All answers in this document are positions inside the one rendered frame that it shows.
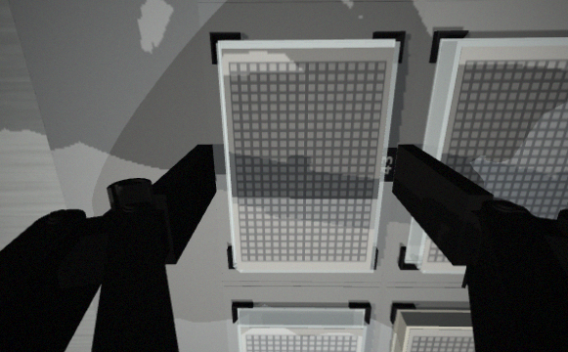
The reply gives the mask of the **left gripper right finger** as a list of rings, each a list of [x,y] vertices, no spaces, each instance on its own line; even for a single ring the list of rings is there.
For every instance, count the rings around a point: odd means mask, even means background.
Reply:
[[[536,217],[415,145],[398,145],[392,193],[466,266],[475,352],[568,352],[568,209]]]

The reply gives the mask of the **white multi-well plate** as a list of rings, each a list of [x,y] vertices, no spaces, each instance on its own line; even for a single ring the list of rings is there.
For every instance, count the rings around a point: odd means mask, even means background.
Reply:
[[[470,308],[397,309],[390,352],[475,352]]]

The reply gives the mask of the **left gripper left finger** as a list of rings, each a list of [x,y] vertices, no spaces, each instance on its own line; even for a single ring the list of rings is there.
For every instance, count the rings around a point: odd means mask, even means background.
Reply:
[[[0,352],[65,352],[99,287],[91,352],[179,352],[165,264],[216,194],[213,147],[107,191],[103,216],[53,211],[0,250]]]

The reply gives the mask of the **grey flat deck plate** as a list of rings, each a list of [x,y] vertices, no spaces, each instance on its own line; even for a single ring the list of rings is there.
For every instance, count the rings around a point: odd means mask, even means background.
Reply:
[[[407,144],[427,1],[7,0],[66,203],[110,210],[108,185],[154,184],[210,145],[197,3],[418,1],[399,145]],[[165,264],[179,352],[229,352],[223,286],[380,286],[377,352],[398,199],[392,193],[381,282],[223,282],[215,196],[177,264]]]

